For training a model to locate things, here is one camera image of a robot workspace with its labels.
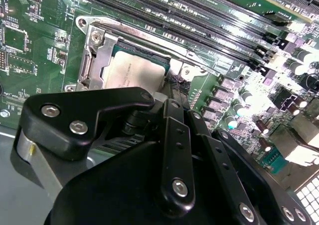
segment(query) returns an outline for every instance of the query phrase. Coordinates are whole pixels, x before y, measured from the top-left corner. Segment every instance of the ram slot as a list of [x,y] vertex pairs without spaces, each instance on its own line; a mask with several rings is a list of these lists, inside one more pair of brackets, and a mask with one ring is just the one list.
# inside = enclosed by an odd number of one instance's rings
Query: ram slot
[[139,0],[130,0],[132,2],[135,2],[136,4],[143,5],[143,9],[136,10],[132,7],[127,7],[125,4],[118,2],[116,0],[99,0],[101,2],[114,5],[118,7],[119,9],[125,10],[127,12],[133,13],[135,15],[140,15],[146,20],[152,19],[153,22],[159,25],[164,25],[165,27],[172,28],[174,26],[174,29],[185,36],[191,37],[195,40],[200,40],[202,43],[205,43],[208,46],[211,47],[217,47],[218,44],[225,45],[226,47],[230,48],[231,50],[241,52],[243,56],[253,56],[254,50],[251,48],[248,48],[242,44],[239,44],[233,40],[227,39],[224,36],[218,36],[212,37],[214,33],[212,31],[207,30],[204,27],[200,27],[197,24],[191,23],[185,19],[179,18],[175,15],[169,15],[165,20],[163,19],[163,16],[165,16],[166,12],[162,11],[160,9],[157,9],[155,7],[152,7],[150,5],[145,4],[142,1]]
[[[208,47],[200,42],[194,41],[192,39],[190,39],[187,36],[183,36],[180,35],[176,32],[170,31],[170,30],[165,30],[162,25],[156,20],[152,20],[149,21],[150,17],[148,17],[147,19],[142,19],[136,15],[141,16],[140,12],[138,10],[133,9],[134,11],[136,11],[136,13],[134,15],[132,15],[131,11],[127,13],[127,11],[123,11],[121,8],[126,8],[126,9],[131,9],[129,6],[125,6],[125,5],[121,5],[120,3],[114,2],[113,0],[106,0],[107,2],[112,2],[112,3],[106,3],[105,1],[100,1],[100,0],[86,0],[92,3],[95,3],[96,5],[102,6],[105,9],[108,9],[110,11],[113,11],[115,13],[118,13],[121,15],[121,17],[127,17],[127,18],[131,18],[134,20],[135,25],[137,23],[139,24],[144,24],[144,25],[148,25],[152,28],[155,28],[156,30],[158,30],[160,33],[155,33],[153,32],[153,34],[155,34],[156,36],[161,36],[163,37],[163,34],[171,34],[174,37],[178,37],[181,40],[183,40],[183,43],[181,43],[181,45],[186,46],[187,48],[191,48],[192,50],[195,51],[200,51],[201,53],[205,54],[207,58],[209,58],[209,55],[211,55],[212,53],[218,54],[220,56],[223,56],[225,58],[227,58],[228,60],[232,60],[234,62],[236,62],[238,65],[242,65],[242,66],[248,66],[248,61],[250,60],[250,58],[237,53],[235,51],[232,50],[228,50],[226,47],[220,46],[218,45],[217,49]],[[207,71],[210,71],[212,68],[207,67],[206,68]]]

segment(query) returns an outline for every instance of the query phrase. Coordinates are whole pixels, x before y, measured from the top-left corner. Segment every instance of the green circuit board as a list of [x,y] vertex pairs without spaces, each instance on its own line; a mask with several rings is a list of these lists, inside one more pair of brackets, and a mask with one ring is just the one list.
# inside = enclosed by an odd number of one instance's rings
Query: green circuit board
[[[242,130],[231,130],[233,136],[258,162],[271,167],[265,164],[266,154],[258,143],[260,133],[253,133],[255,119],[273,119],[270,131],[289,123],[292,116],[288,112],[266,112],[274,107],[272,98],[282,87],[308,102],[315,95],[299,85],[302,76],[293,75],[283,65],[272,66],[277,74],[271,85],[265,85],[263,76],[253,72],[249,62],[262,61],[256,54],[257,47],[293,59],[293,54],[265,41],[265,35],[280,37],[287,30],[305,41],[305,50],[318,53],[316,7],[288,0],[0,0],[0,113],[4,111],[0,124],[16,128],[23,102],[29,96],[63,92],[66,85],[77,83],[86,36],[75,20],[81,15],[105,16],[191,49],[206,63],[208,75],[195,77],[189,90],[190,106],[198,112],[207,106],[220,75],[233,79],[237,84],[220,108],[223,116],[209,123],[208,128],[228,129],[224,117],[233,115],[238,123],[247,125]],[[278,18],[292,25],[277,26],[274,20]],[[308,74],[315,72],[316,65]],[[247,116],[238,117],[232,105],[241,100],[243,90],[249,90],[259,102],[249,108]],[[277,157],[275,171],[285,165]]]

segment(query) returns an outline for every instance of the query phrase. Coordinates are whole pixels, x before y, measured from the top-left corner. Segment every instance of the motherboard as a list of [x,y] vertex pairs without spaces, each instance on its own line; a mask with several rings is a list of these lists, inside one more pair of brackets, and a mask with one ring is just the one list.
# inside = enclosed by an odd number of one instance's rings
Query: motherboard
[[[190,82],[190,108],[210,131],[228,130],[274,174],[289,162],[317,164],[319,0],[0,0],[0,21],[1,125],[17,128],[31,95],[93,87],[81,75],[92,56],[88,36],[99,41],[95,31],[87,35],[89,24],[108,22],[163,42],[166,50],[155,57],[145,45],[116,42],[112,76],[93,89],[125,86],[131,67],[135,74],[151,67],[143,83],[130,86],[155,92],[172,60],[182,59],[176,74]],[[135,63],[122,67],[129,60]],[[300,130],[306,124],[310,129]],[[286,151],[281,134],[296,146]],[[294,155],[300,147],[311,151],[307,159]]]

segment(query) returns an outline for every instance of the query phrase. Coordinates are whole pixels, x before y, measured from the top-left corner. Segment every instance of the screw hole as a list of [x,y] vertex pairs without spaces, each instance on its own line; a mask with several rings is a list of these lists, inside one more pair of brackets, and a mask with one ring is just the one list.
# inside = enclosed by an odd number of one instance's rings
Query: screw hole
[[173,107],[179,108],[179,104],[177,104],[176,102],[171,102],[171,104],[173,105]]
[[194,116],[196,119],[200,119],[200,115],[198,113],[194,112]]
[[184,149],[183,145],[179,142],[176,143],[176,146],[179,148],[179,149]]
[[229,170],[229,167],[228,167],[227,164],[223,163],[222,165],[223,165],[223,167],[224,167],[226,170]]
[[142,93],[141,93],[141,96],[142,96],[145,100],[150,100],[150,99],[151,99],[150,94],[145,93],[145,92],[142,92]]
[[181,130],[181,129],[177,129],[176,131],[177,131],[177,133],[179,133],[179,134],[184,134],[184,131]]
[[240,76],[238,77],[238,80],[239,80],[239,81],[244,81],[244,80],[245,80],[245,76],[244,76],[244,75],[240,75]]
[[86,27],[86,21],[84,19],[81,18],[78,22],[81,28]]

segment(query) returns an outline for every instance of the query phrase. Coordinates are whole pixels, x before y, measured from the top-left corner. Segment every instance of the black metal arm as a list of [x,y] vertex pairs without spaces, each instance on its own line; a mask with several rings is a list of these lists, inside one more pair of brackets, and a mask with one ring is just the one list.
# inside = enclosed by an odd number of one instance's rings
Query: black metal arm
[[[55,200],[48,225],[310,225],[310,217],[224,130],[141,88],[38,95],[11,161]],[[91,146],[140,141],[88,169]]]

